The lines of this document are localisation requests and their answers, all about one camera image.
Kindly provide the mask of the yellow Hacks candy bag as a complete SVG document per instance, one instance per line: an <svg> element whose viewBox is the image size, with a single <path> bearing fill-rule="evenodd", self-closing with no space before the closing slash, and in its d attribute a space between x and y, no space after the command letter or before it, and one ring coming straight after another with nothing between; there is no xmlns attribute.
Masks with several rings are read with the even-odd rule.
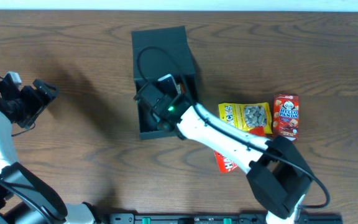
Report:
<svg viewBox="0 0 358 224"><path fill-rule="evenodd" d="M218 104L219 118L243 131L262 127L265 134L272 134L272 114L267 102Z"/></svg>

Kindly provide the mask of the black gift box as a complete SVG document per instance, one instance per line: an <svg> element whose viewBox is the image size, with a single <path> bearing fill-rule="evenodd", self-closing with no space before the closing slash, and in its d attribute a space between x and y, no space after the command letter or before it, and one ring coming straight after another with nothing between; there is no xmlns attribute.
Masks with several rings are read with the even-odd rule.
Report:
<svg viewBox="0 0 358 224"><path fill-rule="evenodd" d="M176 83L183 83L185 94L165 97L153 108L146 109L137 103L139 137L142 140L183 135L181 124L189 119L186 114L195 113L198 101L196 69L183 26L164 29L138 30L131 34L135 94L148 82L162 92L157 80L171 74Z"/></svg>

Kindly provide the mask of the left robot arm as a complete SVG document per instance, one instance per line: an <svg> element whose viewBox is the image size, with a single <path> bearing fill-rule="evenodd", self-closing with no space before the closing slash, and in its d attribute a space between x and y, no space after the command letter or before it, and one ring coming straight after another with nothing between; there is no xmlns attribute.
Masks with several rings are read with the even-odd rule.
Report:
<svg viewBox="0 0 358 224"><path fill-rule="evenodd" d="M18 160L13 124L31 129L58 89L42 80L21 87L15 73L0 80L0 223L100 223L88 203L65 204L61 197Z"/></svg>

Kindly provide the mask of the brown Pocky snack box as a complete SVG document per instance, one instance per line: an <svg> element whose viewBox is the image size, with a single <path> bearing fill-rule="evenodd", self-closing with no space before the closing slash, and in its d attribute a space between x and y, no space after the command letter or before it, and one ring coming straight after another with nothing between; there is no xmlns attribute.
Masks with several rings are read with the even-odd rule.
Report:
<svg viewBox="0 0 358 224"><path fill-rule="evenodd" d="M183 83L179 83L178 86L180 87L180 93L185 94L186 93L186 87Z"/></svg>

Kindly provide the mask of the red Hello Panda box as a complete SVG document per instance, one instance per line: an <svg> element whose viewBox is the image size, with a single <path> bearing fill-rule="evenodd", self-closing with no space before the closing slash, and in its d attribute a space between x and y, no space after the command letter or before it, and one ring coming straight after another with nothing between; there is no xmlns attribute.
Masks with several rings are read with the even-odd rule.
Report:
<svg viewBox="0 0 358 224"><path fill-rule="evenodd" d="M299 134L299 97L279 94L273 101L273 135L283 136L291 141Z"/></svg>

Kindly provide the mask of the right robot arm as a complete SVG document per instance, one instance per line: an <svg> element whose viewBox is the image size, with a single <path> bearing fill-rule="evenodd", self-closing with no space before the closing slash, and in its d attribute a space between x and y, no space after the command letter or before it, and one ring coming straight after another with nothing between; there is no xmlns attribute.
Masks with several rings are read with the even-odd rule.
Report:
<svg viewBox="0 0 358 224"><path fill-rule="evenodd" d="M273 140L241 131L220 120L187 94L171 74L157 80L168 105L159 119L179 137L222 154L244 171L255 199L268 211L267 223L295 223L313 172L287 138Z"/></svg>

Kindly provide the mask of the red Hacks candy bag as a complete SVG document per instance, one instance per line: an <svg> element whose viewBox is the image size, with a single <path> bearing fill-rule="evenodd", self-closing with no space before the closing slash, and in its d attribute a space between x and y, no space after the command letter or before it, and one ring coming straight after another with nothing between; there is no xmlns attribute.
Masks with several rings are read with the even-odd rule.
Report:
<svg viewBox="0 0 358 224"><path fill-rule="evenodd" d="M262 126L252 128L251 130L248 131L248 133L254 134L256 136L266 137L264 133L264 128ZM214 156L220 173L228 173L238 168L238 165L236 163L234 163L232 160L228 159L227 157L223 156L219 152L214 151Z"/></svg>

